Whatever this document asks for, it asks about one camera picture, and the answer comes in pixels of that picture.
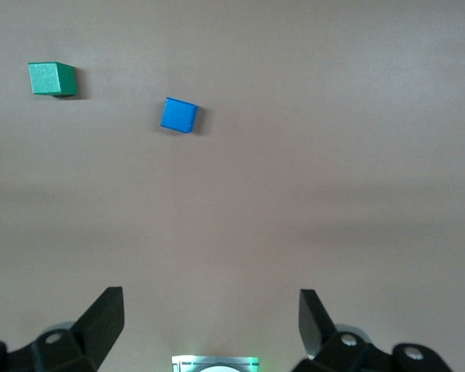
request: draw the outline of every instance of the cube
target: cube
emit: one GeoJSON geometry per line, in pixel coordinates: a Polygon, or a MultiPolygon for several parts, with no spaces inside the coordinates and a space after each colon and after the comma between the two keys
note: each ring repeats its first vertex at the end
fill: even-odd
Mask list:
{"type": "Polygon", "coordinates": [[[59,62],[29,62],[29,79],[35,95],[75,95],[74,68],[59,62]]]}
{"type": "Polygon", "coordinates": [[[160,126],[182,133],[190,133],[195,125],[197,111],[197,105],[175,98],[166,98],[160,126]]]}

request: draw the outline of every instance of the green cube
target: green cube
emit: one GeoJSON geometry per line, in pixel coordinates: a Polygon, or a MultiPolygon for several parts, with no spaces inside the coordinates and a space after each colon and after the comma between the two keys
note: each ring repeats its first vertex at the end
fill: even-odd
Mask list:
{"type": "Polygon", "coordinates": [[[29,79],[35,95],[75,95],[74,68],[59,62],[29,62],[29,79]]]}

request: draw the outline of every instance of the blue cube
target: blue cube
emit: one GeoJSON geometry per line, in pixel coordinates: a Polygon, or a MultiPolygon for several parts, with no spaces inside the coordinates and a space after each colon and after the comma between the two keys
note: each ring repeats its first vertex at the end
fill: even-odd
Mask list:
{"type": "Polygon", "coordinates": [[[175,98],[166,98],[160,126],[182,133],[190,133],[195,125],[197,111],[197,105],[175,98]]]}

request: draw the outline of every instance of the screw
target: screw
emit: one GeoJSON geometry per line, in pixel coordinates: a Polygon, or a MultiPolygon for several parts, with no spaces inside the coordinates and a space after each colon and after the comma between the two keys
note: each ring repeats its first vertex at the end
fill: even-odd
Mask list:
{"type": "Polygon", "coordinates": [[[45,343],[56,343],[62,337],[62,333],[52,333],[45,338],[45,343]]]}
{"type": "Polygon", "coordinates": [[[342,335],[341,341],[343,341],[346,346],[356,346],[358,344],[357,339],[355,339],[355,337],[351,336],[349,333],[342,335]]]}
{"type": "Polygon", "coordinates": [[[424,359],[424,354],[413,346],[405,347],[405,354],[408,358],[412,358],[413,360],[422,360],[424,359]]]}

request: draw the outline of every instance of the toy block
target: toy block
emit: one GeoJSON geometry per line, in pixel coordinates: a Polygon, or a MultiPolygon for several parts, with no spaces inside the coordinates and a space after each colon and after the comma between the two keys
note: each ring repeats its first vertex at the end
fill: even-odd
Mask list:
{"type": "Polygon", "coordinates": [[[74,68],[59,62],[29,62],[29,79],[35,95],[75,95],[74,68]]]}
{"type": "Polygon", "coordinates": [[[166,98],[160,126],[182,133],[190,133],[195,125],[197,111],[197,105],[174,98],[166,98]]]}

